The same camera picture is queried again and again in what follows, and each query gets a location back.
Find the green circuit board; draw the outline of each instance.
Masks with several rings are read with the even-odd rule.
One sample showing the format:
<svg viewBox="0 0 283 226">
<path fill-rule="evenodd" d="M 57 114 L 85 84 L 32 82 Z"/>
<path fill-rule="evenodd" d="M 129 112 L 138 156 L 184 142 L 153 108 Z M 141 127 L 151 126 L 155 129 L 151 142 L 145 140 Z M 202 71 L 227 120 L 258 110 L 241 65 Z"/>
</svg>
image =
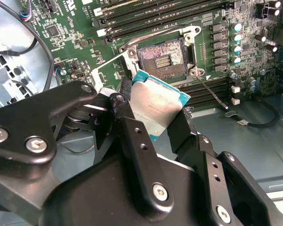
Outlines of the green circuit board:
<svg viewBox="0 0 283 226">
<path fill-rule="evenodd" d="M 267 30 L 273 35 L 273 28 L 280 17 L 256 18 L 256 3 L 259 0 L 33 0 L 33 20 L 31 23 L 44 39 L 55 58 L 57 76 L 62 83 L 83 80 L 94 85 L 91 71 L 120 53 L 119 48 L 133 38 L 176 28 L 177 26 L 199 26 L 201 32 L 195 36 L 194 54 L 197 67 L 205 71 L 203 81 L 213 81 L 228 77 L 234 71 L 240 80 L 240 98 L 249 99 L 249 94 L 261 91 L 263 95 L 277 92 L 275 66 L 279 53 L 271 52 L 254 39 L 256 34 Z M 140 8 L 138 12 L 129 10 Z M 235 31 L 233 24 L 241 24 Z M 241 35 L 239 41 L 233 35 Z M 183 34 L 172 32 L 153 36 L 138 43 L 138 48 L 182 38 Z M 242 50 L 237 54 L 232 47 L 238 45 Z M 221 50 L 222 54 L 214 56 Z M 233 63 L 235 58 L 240 63 Z M 104 87 L 116 89 L 122 77 L 131 77 L 131 71 L 120 57 L 99 69 L 99 77 Z M 164 78 L 168 83 L 184 81 L 188 74 Z M 248 80 L 257 80 L 250 90 Z"/>
</svg>

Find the capacitor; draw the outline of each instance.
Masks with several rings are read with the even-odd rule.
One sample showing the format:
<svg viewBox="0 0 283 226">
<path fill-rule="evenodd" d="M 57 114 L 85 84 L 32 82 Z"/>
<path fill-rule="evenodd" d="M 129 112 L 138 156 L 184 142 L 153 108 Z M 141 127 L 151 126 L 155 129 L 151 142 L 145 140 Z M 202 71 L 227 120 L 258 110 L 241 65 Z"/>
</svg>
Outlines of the capacitor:
<svg viewBox="0 0 283 226">
<path fill-rule="evenodd" d="M 266 45 L 265 48 L 268 49 L 269 51 L 272 51 L 273 53 L 275 53 L 278 50 L 277 46 L 273 46 L 269 44 Z"/>
<path fill-rule="evenodd" d="M 258 40 L 258 41 L 262 41 L 262 42 L 266 41 L 266 37 L 261 35 L 261 34 L 257 34 L 255 36 L 255 39 Z"/>
<path fill-rule="evenodd" d="M 239 57 L 237 57 L 237 56 L 234 56 L 234 57 L 231 59 L 231 61 L 232 61 L 233 63 L 235 63 L 235 64 L 239 64 L 239 63 L 241 62 L 241 59 L 240 59 Z"/>
<path fill-rule="evenodd" d="M 281 2 L 280 1 L 269 1 L 269 7 L 279 8 L 280 6 L 281 6 Z"/>
<path fill-rule="evenodd" d="M 228 74 L 232 79 L 237 79 L 238 75 L 234 71 L 230 71 Z"/>
<path fill-rule="evenodd" d="M 280 14 L 280 10 L 275 9 L 275 8 L 268 8 L 267 14 L 272 15 L 272 16 L 277 16 Z"/>
<path fill-rule="evenodd" d="M 238 46 L 238 45 L 233 45 L 232 46 L 232 51 L 235 52 L 235 53 L 240 53 L 241 47 Z"/>
<path fill-rule="evenodd" d="M 252 91 L 252 92 L 255 91 L 256 90 L 256 86 L 249 85 L 249 90 Z"/>
<path fill-rule="evenodd" d="M 231 25 L 231 29 L 234 30 L 234 31 L 236 31 L 236 32 L 239 32 L 239 31 L 241 31 L 241 29 L 242 29 L 242 24 L 233 23 L 233 24 Z"/>
<path fill-rule="evenodd" d="M 262 36 L 266 37 L 267 38 L 267 35 L 268 35 L 268 29 L 264 28 L 262 30 Z"/>
<path fill-rule="evenodd" d="M 251 85 L 251 86 L 255 86 L 257 84 L 257 80 L 255 80 L 254 78 L 250 78 L 248 80 L 248 83 Z"/>
<path fill-rule="evenodd" d="M 240 41 L 242 39 L 242 36 L 240 34 L 234 34 L 232 36 L 233 41 Z"/>
</svg>

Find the cable connector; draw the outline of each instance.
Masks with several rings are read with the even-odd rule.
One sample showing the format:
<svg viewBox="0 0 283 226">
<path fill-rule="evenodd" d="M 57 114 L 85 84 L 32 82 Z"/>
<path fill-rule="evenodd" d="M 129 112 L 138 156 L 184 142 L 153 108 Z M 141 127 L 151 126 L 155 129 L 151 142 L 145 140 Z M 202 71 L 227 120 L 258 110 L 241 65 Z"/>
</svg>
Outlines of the cable connector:
<svg viewBox="0 0 283 226">
<path fill-rule="evenodd" d="M 12 56 L 12 57 L 20 56 L 19 52 L 12 51 L 12 50 L 4 50 L 4 51 L 1 51 L 0 53 L 3 55 Z"/>
</svg>

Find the ram slot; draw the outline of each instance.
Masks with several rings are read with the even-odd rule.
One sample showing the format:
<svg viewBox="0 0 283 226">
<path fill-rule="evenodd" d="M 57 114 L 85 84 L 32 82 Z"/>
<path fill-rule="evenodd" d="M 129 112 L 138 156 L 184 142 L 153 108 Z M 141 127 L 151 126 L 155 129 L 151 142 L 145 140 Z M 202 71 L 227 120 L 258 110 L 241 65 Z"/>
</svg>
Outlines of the ram slot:
<svg viewBox="0 0 283 226">
<path fill-rule="evenodd" d="M 230 83 L 228 78 L 208 81 L 205 83 L 222 101 L 229 102 L 231 98 Z M 194 108 L 217 103 L 214 97 L 201 84 L 179 88 L 180 91 L 191 96 L 186 106 Z"/>
<path fill-rule="evenodd" d="M 102 18 L 99 19 L 100 24 L 107 24 L 109 21 L 113 20 L 113 19 L 117 19 L 119 17 L 122 16 L 127 16 L 129 14 L 133 14 L 133 13 L 140 13 L 140 11 L 142 10 L 146 10 L 149 8 L 157 8 L 157 6 L 160 6 L 162 4 L 168 3 L 168 2 L 172 2 L 173 0 L 157 0 L 157 1 L 151 1 L 148 4 L 143 4 L 143 5 L 138 5 L 138 6 L 134 6 L 133 8 L 130 9 L 126 9 L 120 12 L 107 12 L 104 13 L 104 16 Z"/>
<path fill-rule="evenodd" d="M 180 9 L 184 9 L 184 8 L 188 8 L 188 7 L 192 7 L 195 6 L 197 4 L 210 4 L 210 3 L 214 3 L 215 4 L 215 0 L 194 0 L 192 2 L 182 2 L 181 0 L 174 0 L 166 5 L 162 5 L 161 7 L 153 7 L 153 8 L 149 8 L 144 12 L 139 12 L 138 16 L 135 16 L 134 18 L 126 18 L 125 20 L 121 21 L 121 18 L 118 18 L 118 22 L 116 23 L 116 21 L 114 22 L 108 22 L 109 25 L 109 29 L 116 29 L 119 27 L 124 27 L 126 25 L 131 25 L 133 23 L 139 22 L 141 20 L 146 20 L 149 19 L 151 17 L 154 16 L 160 16 L 162 14 L 166 14 L 166 13 L 176 13 L 176 10 L 180 10 Z"/>
<path fill-rule="evenodd" d="M 225 7 L 225 3 L 221 3 L 221 4 L 216 4 L 213 6 L 209 6 L 209 7 L 205 7 L 207 4 L 205 5 L 196 5 L 193 6 L 193 8 L 191 8 L 190 10 L 186 10 L 184 9 L 183 12 L 181 14 L 176 14 L 175 12 L 172 12 L 171 15 L 161 15 L 160 17 L 157 18 L 153 18 L 151 22 L 146 23 L 147 21 L 142 21 L 143 23 L 146 24 L 142 24 L 142 25 L 136 25 L 135 27 L 131 27 L 128 28 L 126 30 L 116 30 L 114 33 L 111 34 L 112 31 L 110 31 L 110 34 L 105 35 L 104 38 L 109 42 L 109 41 L 113 41 L 119 38 L 122 38 L 124 36 L 127 36 L 129 34 L 133 34 L 136 32 L 141 32 L 144 31 L 146 29 L 151 29 L 151 28 L 156 28 L 156 26 L 164 26 L 167 25 L 168 23 L 182 23 L 184 22 L 184 20 L 186 21 L 187 18 L 192 17 L 192 16 L 199 16 L 200 14 L 205 14 L 207 12 L 210 11 L 214 11 L 217 9 L 222 9 Z"/>
</svg>

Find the black metal bracket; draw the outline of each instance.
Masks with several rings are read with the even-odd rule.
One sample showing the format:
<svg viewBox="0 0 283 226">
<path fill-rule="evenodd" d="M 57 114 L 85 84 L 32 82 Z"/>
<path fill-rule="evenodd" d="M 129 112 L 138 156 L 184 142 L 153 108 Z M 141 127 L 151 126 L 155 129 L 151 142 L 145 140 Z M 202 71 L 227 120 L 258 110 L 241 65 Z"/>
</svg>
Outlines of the black metal bracket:
<svg viewBox="0 0 283 226">
<path fill-rule="evenodd" d="M 0 141 L 0 174 L 38 178 L 46 173 L 56 154 L 55 138 L 65 116 L 96 95 L 94 88 L 75 81 L 0 108 L 0 129 L 6 132 L 0 134 L 5 136 Z M 36 150 L 29 150 L 27 142 Z"/>
</svg>

